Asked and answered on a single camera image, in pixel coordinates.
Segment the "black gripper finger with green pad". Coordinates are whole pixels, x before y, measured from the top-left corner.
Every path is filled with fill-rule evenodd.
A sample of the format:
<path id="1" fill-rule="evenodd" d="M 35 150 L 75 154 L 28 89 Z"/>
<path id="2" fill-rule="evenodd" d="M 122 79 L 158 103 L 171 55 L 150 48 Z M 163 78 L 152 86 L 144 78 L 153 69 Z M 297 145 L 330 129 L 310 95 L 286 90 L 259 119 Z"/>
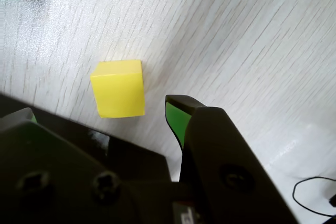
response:
<path id="1" fill-rule="evenodd" d="M 169 94 L 165 118 L 182 151 L 180 182 L 192 187 L 206 223 L 296 223 L 222 108 Z"/>
<path id="2" fill-rule="evenodd" d="M 1 95 L 1 223 L 171 223 L 165 158 Z"/>

